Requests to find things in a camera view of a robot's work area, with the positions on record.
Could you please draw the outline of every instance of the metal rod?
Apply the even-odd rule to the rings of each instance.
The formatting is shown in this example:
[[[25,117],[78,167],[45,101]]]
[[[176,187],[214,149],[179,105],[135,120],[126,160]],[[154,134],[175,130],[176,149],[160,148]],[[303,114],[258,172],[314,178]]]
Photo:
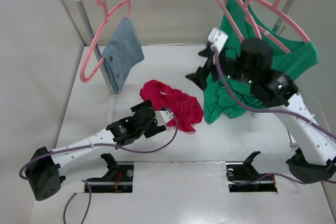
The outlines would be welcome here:
[[[288,14],[288,12],[289,12],[290,8],[292,7],[294,1],[295,0],[287,0],[285,5],[282,8],[282,12],[285,13],[285,14]],[[272,31],[277,34],[283,23],[284,23],[283,19],[278,17],[277,21],[274,24],[274,27],[272,28]]]
[[[89,20],[88,14],[86,12],[83,0],[77,1],[76,4],[77,4],[77,7],[78,7],[78,10],[79,10],[79,13],[80,13],[80,17],[82,18],[82,21],[84,23],[85,29],[86,29],[88,35],[90,36],[90,38],[92,40],[94,38],[95,34],[93,33],[93,30],[92,30],[92,27],[91,27],[91,24],[90,24],[90,20]],[[95,52],[94,54],[96,55],[97,61],[100,61],[101,54],[100,54],[100,50],[99,50],[99,47],[98,47],[97,44],[96,44],[93,51]],[[109,93],[113,93],[109,77],[108,77],[105,69],[103,68],[103,65],[100,67],[100,70],[101,70],[101,73],[104,77],[104,81],[105,81],[106,86],[109,90]]]

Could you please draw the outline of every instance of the robotic arm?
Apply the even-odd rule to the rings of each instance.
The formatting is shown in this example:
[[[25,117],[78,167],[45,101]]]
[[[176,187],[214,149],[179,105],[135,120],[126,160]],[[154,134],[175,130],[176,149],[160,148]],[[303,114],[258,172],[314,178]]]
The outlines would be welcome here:
[[[134,112],[132,116],[118,120],[77,143],[51,151],[45,147],[38,149],[31,160],[43,155],[46,157],[25,169],[36,200],[45,200],[68,184],[90,179],[87,172],[89,168],[91,177],[105,178],[108,181],[116,175],[118,163],[107,152],[106,145],[122,148],[142,135],[146,138],[154,136],[165,131],[164,124],[173,119],[173,115],[167,110],[155,111],[149,100],[132,107],[131,111]],[[90,162],[100,158],[103,159],[100,164]]]
[[[209,74],[213,81],[220,77],[214,65],[219,64],[227,78],[250,85],[251,94],[270,108],[250,110],[274,113],[299,145],[295,155],[286,162],[294,177],[307,184],[330,179],[336,172],[336,144],[314,120],[289,76],[271,68],[272,48],[263,40],[245,39],[240,47],[240,55],[228,58],[225,53],[231,49],[224,48],[227,38],[223,31],[214,28],[206,48],[199,52],[200,56],[207,57],[204,67],[199,67],[195,73],[186,77],[205,90]],[[215,61],[214,50],[219,53],[219,62]],[[233,93],[231,95],[238,104],[247,108]]]

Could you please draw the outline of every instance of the wall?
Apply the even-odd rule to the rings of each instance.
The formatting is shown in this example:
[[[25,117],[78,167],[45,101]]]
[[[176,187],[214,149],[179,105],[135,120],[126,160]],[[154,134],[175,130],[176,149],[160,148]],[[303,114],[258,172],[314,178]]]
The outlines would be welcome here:
[[[97,30],[103,19],[103,12],[95,0],[83,0],[93,31]],[[108,7],[122,0],[107,0]],[[64,0],[84,40],[90,40],[80,19],[74,0]],[[215,0],[131,0],[131,20],[143,45],[159,43],[203,43],[210,30],[219,26],[223,11]],[[116,13],[103,32],[100,45],[106,45],[127,13],[126,7]],[[266,24],[274,24],[275,17],[269,16],[262,8],[256,13]]]
[[[335,0],[298,0],[290,16],[314,42],[320,63],[303,74],[297,84],[307,107],[322,126],[336,132],[336,57]],[[291,31],[285,34],[293,36]],[[336,217],[336,186],[324,183],[324,189]]]
[[[54,147],[83,44],[60,0],[0,0],[0,216],[28,223],[20,167]]]

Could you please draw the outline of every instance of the denim cloth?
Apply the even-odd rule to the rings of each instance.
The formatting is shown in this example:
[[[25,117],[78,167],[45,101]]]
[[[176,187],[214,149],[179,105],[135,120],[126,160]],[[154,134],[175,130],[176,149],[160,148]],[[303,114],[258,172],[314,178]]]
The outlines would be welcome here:
[[[101,56],[114,94],[121,93],[131,68],[144,59],[140,41],[129,18],[115,30]]]

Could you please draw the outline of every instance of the screw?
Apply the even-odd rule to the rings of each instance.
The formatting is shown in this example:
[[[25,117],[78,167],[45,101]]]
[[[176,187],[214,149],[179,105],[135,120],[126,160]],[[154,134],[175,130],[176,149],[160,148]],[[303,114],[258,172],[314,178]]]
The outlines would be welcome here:
[[[230,176],[230,177],[232,177],[233,175],[234,175],[234,170],[232,169],[232,168],[229,168],[228,170],[227,170],[227,175],[228,176]]]
[[[128,177],[133,177],[134,171],[133,170],[127,170],[126,175]]]

